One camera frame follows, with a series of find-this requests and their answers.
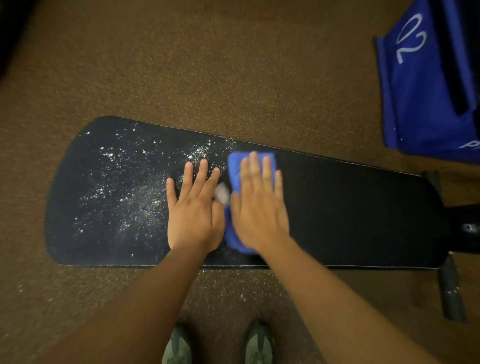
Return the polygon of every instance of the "gray sneaker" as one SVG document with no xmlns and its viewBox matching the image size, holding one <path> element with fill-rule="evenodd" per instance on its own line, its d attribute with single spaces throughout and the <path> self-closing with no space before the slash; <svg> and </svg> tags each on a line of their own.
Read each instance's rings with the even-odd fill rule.
<svg viewBox="0 0 480 364">
<path fill-rule="evenodd" d="M 255 322 L 250 329 L 243 352 L 244 364 L 275 363 L 275 341 L 269 327 Z"/>
<path fill-rule="evenodd" d="M 192 364 L 192 347 L 183 327 L 177 325 L 173 328 L 162 364 Z"/>
</svg>

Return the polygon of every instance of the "forearm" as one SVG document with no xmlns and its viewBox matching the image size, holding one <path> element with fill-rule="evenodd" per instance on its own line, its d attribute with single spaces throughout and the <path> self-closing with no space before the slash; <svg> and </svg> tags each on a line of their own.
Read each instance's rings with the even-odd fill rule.
<svg viewBox="0 0 480 364">
<path fill-rule="evenodd" d="M 292 239 L 260 250 L 329 364 L 437 363 Z"/>
<path fill-rule="evenodd" d="M 41 362 L 158 362 L 205 255 L 188 248 L 171 251 Z"/>
</svg>

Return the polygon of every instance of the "blue microfiber towel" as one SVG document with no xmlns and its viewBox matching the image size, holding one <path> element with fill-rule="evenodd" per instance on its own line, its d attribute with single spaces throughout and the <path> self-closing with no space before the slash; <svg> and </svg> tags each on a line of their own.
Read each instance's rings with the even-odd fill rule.
<svg viewBox="0 0 480 364">
<path fill-rule="evenodd" d="M 240 163 L 242 159 L 248 157 L 249 152 L 233 152 L 228 156 L 227 166 L 228 166 L 228 177 L 230 178 L 230 184 L 232 186 L 232 191 L 240 193 Z M 262 159 L 264 157 L 269 157 L 272 164 L 272 179 L 275 185 L 275 171 L 276 171 L 276 162 L 275 154 L 273 153 L 258 153 L 258 159 L 260 163 L 260 169 L 262 169 Z M 257 255 L 257 251 L 252 248 L 245 247 L 240 241 L 235 229 L 233 229 L 232 224 L 232 214 L 230 211 L 230 205 L 225 206 L 225 241 L 229 248 L 235 249 L 243 254 Z"/>
</svg>

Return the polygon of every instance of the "brown carpet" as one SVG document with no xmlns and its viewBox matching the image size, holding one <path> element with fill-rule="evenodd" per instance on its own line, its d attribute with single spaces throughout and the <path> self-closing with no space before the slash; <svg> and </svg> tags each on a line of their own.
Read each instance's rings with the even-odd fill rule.
<svg viewBox="0 0 480 364">
<path fill-rule="evenodd" d="M 448 205 L 480 201 L 478 166 L 383 146 L 372 37 L 408 5 L 41 0 L 0 80 L 0 362 L 30 361 L 143 272 L 61 267 L 44 247 L 56 165 L 97 116 L 414 173 L 438 169 Z M 456 262 L 468 325 L 442 317 L 434 272 L 338 274 L 445 363 L 480 363 L 480 257 L 456 255 Z M 282 363 L 321 360 L 269 271 L 200 272 L 181 313 L 206 363 L 239 363 L 257 317 L 271 324 Z"/>
</svg>

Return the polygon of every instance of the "hand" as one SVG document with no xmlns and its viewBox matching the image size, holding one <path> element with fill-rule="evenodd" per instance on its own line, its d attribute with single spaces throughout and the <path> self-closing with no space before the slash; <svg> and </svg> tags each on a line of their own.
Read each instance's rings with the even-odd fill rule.
<svg viewBox="0 0 480 364">
<path fill-rule="evenodd" d="M 282 173 L 275 172 L 268 157 L 262 160 L 260 174 L 258 154 L 251 152 L 240 164 L 240 192 L 232 193 L 230 207 L 235 232 L 248 247 L 259 251 L 264 243 L 289 236 L 288 215 L 283 201 Z"/>
<path fill-rule="evenodd" d="M 207 170 L 208 162 L 202 159 L 193 183 L 193 163 L 185 164 L 178 200 L 173 179 L 167 179 L 168 244 L 172 250 L 193 247 L 207 255 L 222 241 L 224 206 L 213 200 L 220 169 L 214 168 L 208 180 Z"/>
</svg>

